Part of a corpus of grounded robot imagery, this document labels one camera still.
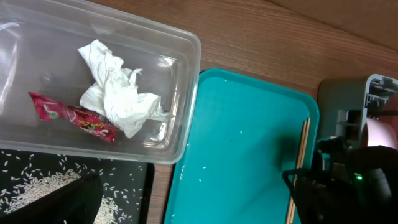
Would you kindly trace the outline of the red snack wrapper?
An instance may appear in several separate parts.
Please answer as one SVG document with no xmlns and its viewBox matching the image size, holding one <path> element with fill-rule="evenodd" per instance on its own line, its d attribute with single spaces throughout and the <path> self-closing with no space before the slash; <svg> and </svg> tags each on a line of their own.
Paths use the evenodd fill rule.
<svg viewBox="0 0 398 224">
<path fill-rule="evenodd" d="M 40 93 L 29 92 L 29 96 L 31 97 L 35 110 L 42 121 L 64 119 L 73 123 L 81 130 L 104 141 L 112 143 L 116 139 L 118 131 L 117 127 L 97 112 L 66 105 Z"/>
</svg>

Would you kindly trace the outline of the white tissue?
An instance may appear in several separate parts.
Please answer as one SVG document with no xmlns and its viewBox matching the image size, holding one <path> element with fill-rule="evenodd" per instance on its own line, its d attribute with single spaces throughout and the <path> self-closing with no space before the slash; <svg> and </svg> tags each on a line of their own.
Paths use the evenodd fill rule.
<svg viewBox="0 0 398 224">
<path fill-rule="evenodd" d="M 166 122 L 170 116 L 161 106 L 161 97 L 139 93 L 136 78 L 143 71 L 124 68 L 124 60 L 99 40 L 78 52 L 95 80 L 80 98 L 80 105 L 106 117 L 127 138 L 133 137 L 147 120 Z"/>
</svg>

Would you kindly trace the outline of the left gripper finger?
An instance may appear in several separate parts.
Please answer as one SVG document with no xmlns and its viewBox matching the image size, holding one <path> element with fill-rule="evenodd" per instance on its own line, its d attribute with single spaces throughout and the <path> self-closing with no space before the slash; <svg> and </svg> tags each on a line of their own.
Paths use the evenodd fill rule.
<svg viewBox="0 0 398 224">
<path fill-rule="evenodd" d="M 1 215 L 1 223 L 93 224 L 102 198 L 100 176 L 86 174 L 10 214 Z"/>
</svg>

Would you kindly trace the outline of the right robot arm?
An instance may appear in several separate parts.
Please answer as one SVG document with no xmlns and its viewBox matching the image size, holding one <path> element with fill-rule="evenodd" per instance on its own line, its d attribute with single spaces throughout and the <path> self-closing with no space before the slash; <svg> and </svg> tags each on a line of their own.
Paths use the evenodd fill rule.
<svg viewBox="0 0 398 224">
<path fill-rule="evenodd" d="M 328 170 L 286 170 L 302 223 L 397 223 L 397 150 L 348 147 L 343 138 L 317 144 L 330 155 Z"/>
</svg>

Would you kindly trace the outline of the white bowl with rice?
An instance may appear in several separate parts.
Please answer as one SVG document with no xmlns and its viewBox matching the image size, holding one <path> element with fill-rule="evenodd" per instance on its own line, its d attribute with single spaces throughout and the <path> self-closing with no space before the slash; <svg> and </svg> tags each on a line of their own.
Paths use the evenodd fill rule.
<svg viewBox="0 0 398 224">
<path fill-rule="evenodd" d="M 361 146 L 384 146 L 397 150 L 397 93 L 383 105 L 373 103 L 368 109 Z"/>
</svg>

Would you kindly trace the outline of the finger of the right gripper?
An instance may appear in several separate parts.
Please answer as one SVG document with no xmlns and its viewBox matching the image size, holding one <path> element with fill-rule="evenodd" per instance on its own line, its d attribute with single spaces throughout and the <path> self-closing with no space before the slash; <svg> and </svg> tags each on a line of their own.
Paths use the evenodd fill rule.
<svg viewBox="0 0 398 224">
<path fill-rule="evenodd" d="M 285 182 L 289 190 L 289 194 L 293 199 L 295 198 L 295 182 L 298 178 L 306 177 L 310 173 L 310 169 L 304 168 L 285 170 L 282 172 L 282 179 Z"/>
</svg>

